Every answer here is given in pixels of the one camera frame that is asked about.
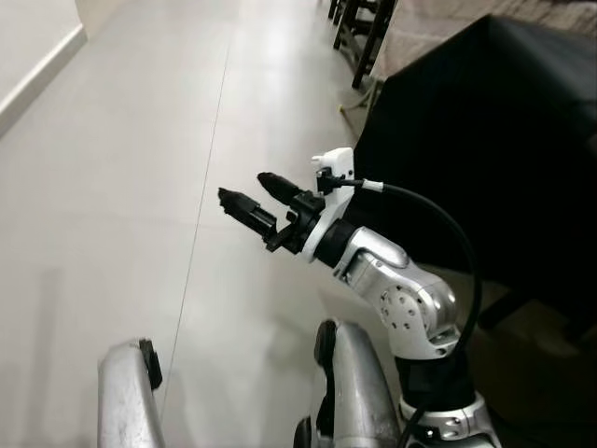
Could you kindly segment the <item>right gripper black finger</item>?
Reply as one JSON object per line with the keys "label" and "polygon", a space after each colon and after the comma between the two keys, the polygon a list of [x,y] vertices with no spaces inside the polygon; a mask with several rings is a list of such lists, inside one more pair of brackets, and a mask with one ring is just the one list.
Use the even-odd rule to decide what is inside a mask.
{"label": "right gripper black finger", "polygon": [[264,240],[269,240],[277,233],[276,217],[261,208],[250,196],[239,191],[218,188],[217,198],[223,213],[233,217],[236,222],[242,223]]}
{"label": "right gripper black finger", "polygon": [[257,183],[269,193],[269,195],[285,205],[295,205],[307,203],[310,198],[310,192],[302,190],[299,185],[290,182],[284,176],[272,174],[271,172],[261,172],[257,174]]}

